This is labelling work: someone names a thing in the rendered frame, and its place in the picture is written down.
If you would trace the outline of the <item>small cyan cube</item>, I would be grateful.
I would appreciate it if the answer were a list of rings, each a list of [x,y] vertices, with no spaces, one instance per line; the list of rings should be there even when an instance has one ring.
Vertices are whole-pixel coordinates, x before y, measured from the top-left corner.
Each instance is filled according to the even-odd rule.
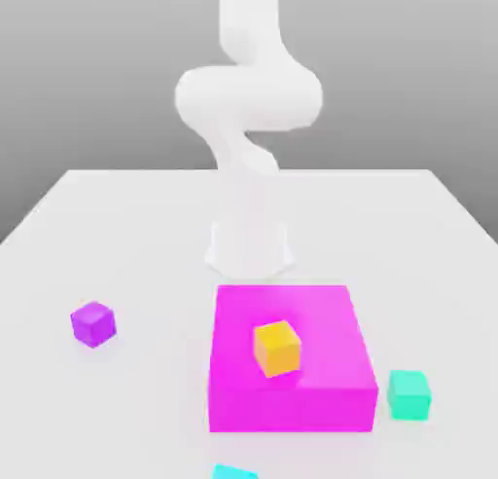
[[[256,472],[217,463],[214,465],[211,479],[259,479],[259,477]]]

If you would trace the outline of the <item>small teal cube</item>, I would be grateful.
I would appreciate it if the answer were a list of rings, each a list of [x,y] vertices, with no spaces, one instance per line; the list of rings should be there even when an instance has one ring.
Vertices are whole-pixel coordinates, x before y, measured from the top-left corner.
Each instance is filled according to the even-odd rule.
[[[387,401],[394,420],[427,421],[432,392],[421,371],[391,370]]]

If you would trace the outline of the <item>small purple cube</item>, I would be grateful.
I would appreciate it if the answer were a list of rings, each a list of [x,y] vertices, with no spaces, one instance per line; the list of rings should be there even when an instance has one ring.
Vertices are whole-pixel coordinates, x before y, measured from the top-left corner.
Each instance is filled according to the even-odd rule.
[[[90,302],[70,314],[75,338],[96,348],[117,333],[114,312],[107,306]]]

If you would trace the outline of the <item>small orange cube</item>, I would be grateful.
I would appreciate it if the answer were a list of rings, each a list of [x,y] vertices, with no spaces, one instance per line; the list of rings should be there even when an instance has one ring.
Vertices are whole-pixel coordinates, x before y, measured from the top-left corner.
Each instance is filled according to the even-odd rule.
[[[254,328],[254,356],[267,378],[299,371],[301,351],[301,338],[286,320]]]

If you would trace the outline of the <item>large magenta box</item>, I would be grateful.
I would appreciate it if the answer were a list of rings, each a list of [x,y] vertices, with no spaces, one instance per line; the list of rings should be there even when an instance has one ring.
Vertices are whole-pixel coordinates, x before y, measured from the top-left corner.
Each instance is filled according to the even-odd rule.
[[[300,367],[269,377],[256,330],[287,322]],[[207,390],[212,432],[368,432],[378,395],[349,291],[327,284],[226,284],[216,297]]]

